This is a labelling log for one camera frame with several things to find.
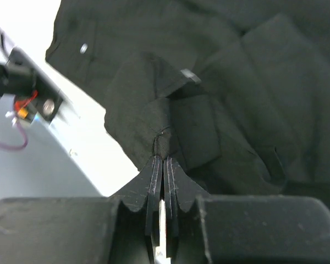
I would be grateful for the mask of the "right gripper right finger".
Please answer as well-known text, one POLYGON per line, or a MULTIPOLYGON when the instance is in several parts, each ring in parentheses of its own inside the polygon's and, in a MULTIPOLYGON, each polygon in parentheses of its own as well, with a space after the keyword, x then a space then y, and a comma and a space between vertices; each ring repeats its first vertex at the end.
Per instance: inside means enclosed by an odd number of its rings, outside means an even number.
POLYGON ((210 195, 163 163, 172 263, 330 263, 330 210, 298 196, 210 195))

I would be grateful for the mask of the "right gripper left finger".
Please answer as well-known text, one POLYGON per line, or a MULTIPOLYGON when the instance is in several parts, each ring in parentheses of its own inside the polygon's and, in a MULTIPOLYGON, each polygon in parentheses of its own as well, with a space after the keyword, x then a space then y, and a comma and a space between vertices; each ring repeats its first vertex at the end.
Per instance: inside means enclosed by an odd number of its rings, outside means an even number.
POLYGON ((154 263, 162 160, 110 197, 0 200, 0 263, 154 263))

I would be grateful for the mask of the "black long sleeve shirt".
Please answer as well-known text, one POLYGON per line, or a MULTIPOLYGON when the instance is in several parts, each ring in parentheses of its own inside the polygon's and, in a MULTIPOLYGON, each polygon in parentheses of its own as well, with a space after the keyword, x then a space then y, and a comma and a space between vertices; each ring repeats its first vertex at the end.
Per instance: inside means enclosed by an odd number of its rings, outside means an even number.
POLYGON ((46 61, 138 169, 330 208, 330 1, 62 1, 46 61))

